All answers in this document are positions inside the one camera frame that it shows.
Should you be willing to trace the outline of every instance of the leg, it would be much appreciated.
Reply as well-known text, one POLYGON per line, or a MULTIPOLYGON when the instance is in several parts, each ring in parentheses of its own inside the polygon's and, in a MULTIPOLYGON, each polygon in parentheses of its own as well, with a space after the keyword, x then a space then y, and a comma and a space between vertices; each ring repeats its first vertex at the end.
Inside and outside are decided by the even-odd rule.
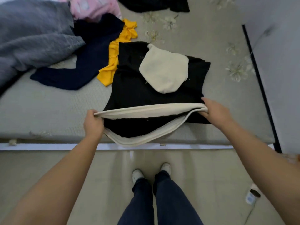
POLYGON ((158 225, 203 225, 197 212, 180 189, 171 180, 170 169, 164 169, 155 175, 153 193, 156 197, 158 225))
POLYGON ((118 225, 154 225, 152 186, 142 175, 135 180, 133 171, 134 197, 123 212, 118 225))

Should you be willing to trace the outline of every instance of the forearm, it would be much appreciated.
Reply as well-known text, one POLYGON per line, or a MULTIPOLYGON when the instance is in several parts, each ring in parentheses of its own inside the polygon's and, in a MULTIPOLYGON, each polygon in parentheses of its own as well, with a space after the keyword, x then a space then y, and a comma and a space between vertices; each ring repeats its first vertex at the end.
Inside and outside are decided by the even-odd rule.
POLYGON ((300 169, 267 144, 231 121, 221 128, 254 183, 271 201, 287 224, 299 223, 300 169))
POLYGON ((5 224, 66 224, 99 142, 84 138, 20 200, 5 224))

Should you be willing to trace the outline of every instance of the gray blanket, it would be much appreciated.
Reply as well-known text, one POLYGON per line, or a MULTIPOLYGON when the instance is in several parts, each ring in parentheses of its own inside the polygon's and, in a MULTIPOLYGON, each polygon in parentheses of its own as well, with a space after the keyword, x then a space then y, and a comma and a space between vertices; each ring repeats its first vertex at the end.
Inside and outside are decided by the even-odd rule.
POLYGON ((0 5, 0 88, 18 71, 51 65, 85 43, 67 3, 13 0, 0 5))

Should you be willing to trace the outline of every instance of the pink clothing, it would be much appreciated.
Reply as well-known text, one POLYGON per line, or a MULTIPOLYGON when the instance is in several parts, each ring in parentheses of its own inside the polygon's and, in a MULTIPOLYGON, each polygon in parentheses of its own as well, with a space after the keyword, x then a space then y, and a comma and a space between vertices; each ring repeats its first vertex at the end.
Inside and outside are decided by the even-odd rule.
POLYGON ((122 17, 117 0, 71 0, 70 2, 70 10, 75 20, 99 22, 105 13, 111 13, 120 19, 122 17))

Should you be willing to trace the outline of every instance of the yellow shirt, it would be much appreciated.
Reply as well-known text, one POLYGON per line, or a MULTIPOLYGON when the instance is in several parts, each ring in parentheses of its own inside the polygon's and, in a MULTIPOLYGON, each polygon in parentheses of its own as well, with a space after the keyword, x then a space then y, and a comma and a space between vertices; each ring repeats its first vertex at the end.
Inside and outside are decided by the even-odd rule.
POLYGON ((120 36, 115 41, 112 41, 108 47, 108 66, 100 69, 97 76, 97 79, 100 80, 105 86, 108 86, 113 82, 113 76, 115 74, 115 71, 117 70, 117 65, 119 64, 119 42, 129 43, 131 42, 132 38, 137 38, 137 32, 135 31, 137 23, 135 21, 129 21, 127 19, 124 19, 123 22, 125 23, 125 25, 120 36))

